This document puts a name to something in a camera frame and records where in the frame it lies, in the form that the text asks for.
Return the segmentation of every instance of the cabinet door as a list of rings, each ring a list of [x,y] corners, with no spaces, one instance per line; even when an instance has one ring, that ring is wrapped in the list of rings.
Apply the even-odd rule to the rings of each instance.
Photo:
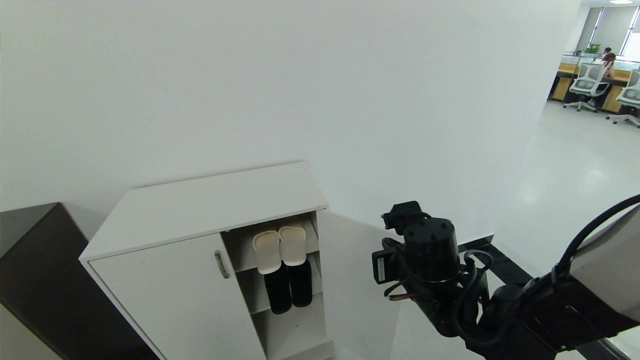
[[[317,212],[327,336],[367,360],[388,360],[399,302],[373,279],[371,253],[395,233]]]
[[[265,359],[219,234],[90,264],[166,360]]]

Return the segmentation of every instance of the white slipper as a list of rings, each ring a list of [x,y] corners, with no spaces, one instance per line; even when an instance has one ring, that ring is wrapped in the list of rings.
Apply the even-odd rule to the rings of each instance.
[[[300,219],[292,218],[278,230],[280,241],[282,241],[280,250],[285,265],[298,266],[307,260],[305,248],[307,232],[302,225],[303,222]]]
[[[253,237],[253,249],[262,275],[276,272],[282,265],[280,259],[280,235],[275,230],[263,231]]]

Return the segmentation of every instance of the office chair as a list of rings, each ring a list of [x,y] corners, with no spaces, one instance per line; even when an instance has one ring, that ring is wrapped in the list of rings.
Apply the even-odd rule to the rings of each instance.
[[[569,88],[569,92],[580,96],[579,101],[564,104],[562,107],[577,106],[576,111],[580,111],[582,107],[585,107],[593,110],[594,113],[598,112],[594,106],[587,104],[587,102],[583,100],[585,100],[586,97],[593,98],[600,96],[609,88],[611,84],[601,82],[604,71],[604,65],[602,64],[581,63],[578,77],[573,80],[573,84],[571,84]]]
[[[620,104],[625,106],[631,106],[635,110],[640,109],[640,71],[631,70],[631,76],[629,76],[629,82],[627,86],[620,90],[620,94],[616,98]],[[618,120],[631,121],[638,128],[640,128],[640,119],[631,115],[609,115],[607,120],[612,119],[614,124],[618,123]]]

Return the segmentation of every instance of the slipper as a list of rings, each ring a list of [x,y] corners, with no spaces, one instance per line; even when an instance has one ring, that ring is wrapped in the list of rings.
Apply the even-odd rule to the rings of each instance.
[[[275,228],[255,235],[253,249],[260,274],[270,274],[280,268],[282,264],[280,260],[280,235],[275,231]]]
[[[307,260],[307,250],[305,240],[307,232],[303,227],[303,222],[298,218],[291,218],[278,230],[280,234],[280,253],[285,265],[298,266]]]
[[[307,233],[303,223],[297,218],[291,218],[278,230],[280,234],[280,253],[287,265],[289,285],[291,286],[291,301],[296,307],[311,304],[313,289],[311,283],[311,264],[307,261],[305,240]]]
[[[287,267],[280,259],[280,235],[275,228],[255,235],[253,249],[258,273],[264,275],[271,312],[276,315],[286,313],[292,302]]]

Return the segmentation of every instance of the cabinet handle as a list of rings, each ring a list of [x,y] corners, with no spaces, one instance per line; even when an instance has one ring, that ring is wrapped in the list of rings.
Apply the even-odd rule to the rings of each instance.
[[[220,269],[220,273],[222,273],[222,277],[228,279],[229,273],[227,272],[227,269],[225,269],[225,264],[222,262],[222,254],[220,253],[220,250],[216,250],[215,256],[216,262],[218,263],[218,268]]]

